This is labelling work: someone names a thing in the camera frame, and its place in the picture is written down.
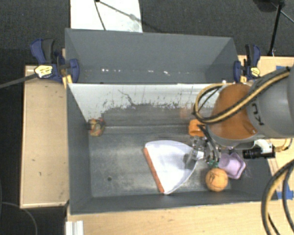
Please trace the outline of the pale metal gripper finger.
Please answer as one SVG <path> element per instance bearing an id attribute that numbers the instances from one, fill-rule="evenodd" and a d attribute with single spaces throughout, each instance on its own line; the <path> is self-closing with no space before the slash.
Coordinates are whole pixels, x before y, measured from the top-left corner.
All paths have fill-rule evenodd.
<path id="1" fill-rule="evenodd" d="M 185 154 L 185 169 L 194 169 L 197 162 L 203 158 L 203 152 L 191 151 Z"/>
<path id="2" fill-rule="evenodd" d="M 204 138 L 194 136 L 191 138 L 191 154 L 198 154 L 199 152 L 204 152 Z"/>

